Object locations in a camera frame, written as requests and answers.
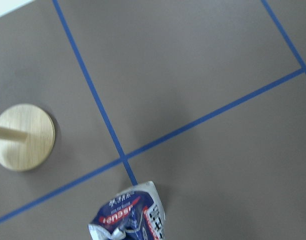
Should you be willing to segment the blue white milk carton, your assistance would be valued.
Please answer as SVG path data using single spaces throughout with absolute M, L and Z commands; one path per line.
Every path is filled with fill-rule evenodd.
M 93 240 L 164 240 L 166 215 L 155 184 L 147 181 L 119 192 L 88 224 Z

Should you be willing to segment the wooden round stand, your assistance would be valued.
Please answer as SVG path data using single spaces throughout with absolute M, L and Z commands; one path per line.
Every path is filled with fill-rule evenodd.
M 41 165 L 50 155 L 56 129 L 50 115 L 40 107 L 23 103 L 0 115 L 0 165 L 24 172 Z

